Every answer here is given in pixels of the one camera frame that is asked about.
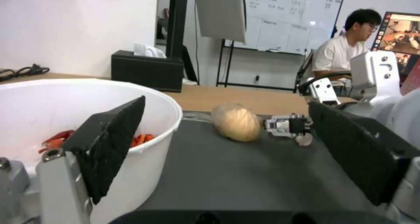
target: white bowl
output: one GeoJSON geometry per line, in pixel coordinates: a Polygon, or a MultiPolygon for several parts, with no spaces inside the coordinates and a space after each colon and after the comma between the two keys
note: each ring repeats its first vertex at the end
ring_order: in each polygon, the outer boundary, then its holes
{"type": "Polygon", "coordinates": [[[41,143],[60,131],[77,129],[90,115],[145,95],[136,134],[155,138],[129,150],[106,197],[93,208],[91,222],[108,223],[140,206],[159,181],[172,134],[182,119],[175,100],[132,83],[97,79],[35,80],[0,85],[0,154],[22,161],[36,176],[41,143]]]}

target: wall outlet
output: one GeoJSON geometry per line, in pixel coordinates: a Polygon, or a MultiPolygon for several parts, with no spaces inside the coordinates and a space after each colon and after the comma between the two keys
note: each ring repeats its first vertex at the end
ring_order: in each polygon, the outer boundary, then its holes
{"type": "Polygon", "coordinates": [[[259,82],[260,82],[260,76],[259,75],[256,75],[254,77],[254,84],[258,84],[259,82]]]}

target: tissue box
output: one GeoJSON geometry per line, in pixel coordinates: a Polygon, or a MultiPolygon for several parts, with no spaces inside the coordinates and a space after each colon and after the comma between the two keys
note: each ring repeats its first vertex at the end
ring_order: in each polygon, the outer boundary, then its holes
{"type": "Polygon", "coordinates": [[[118,51],[111,56],[111,79],[154,88],[163,92],[181,92],[183,78],[181,59],[135,56],[118,51]]]}

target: monitor screen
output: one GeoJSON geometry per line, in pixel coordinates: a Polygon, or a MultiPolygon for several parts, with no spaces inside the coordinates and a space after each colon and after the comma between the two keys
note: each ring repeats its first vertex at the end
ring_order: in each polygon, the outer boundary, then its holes
{"type": "Polygon", "coordinates": [[[407,76],[420,56],[420,14],[387,12],[372,51],[392,51],[401,76],[407,76]]]}

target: gray mat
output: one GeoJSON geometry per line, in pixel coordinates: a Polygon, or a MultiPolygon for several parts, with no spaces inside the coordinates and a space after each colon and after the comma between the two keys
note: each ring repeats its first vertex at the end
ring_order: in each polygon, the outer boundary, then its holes
{"type": "Polygon", "coordinates": [[[238,143],[198,121],[182,121],[159,184],[139,209],[381,213],[321,142],[299,147],[263,133],[238,143]]]}

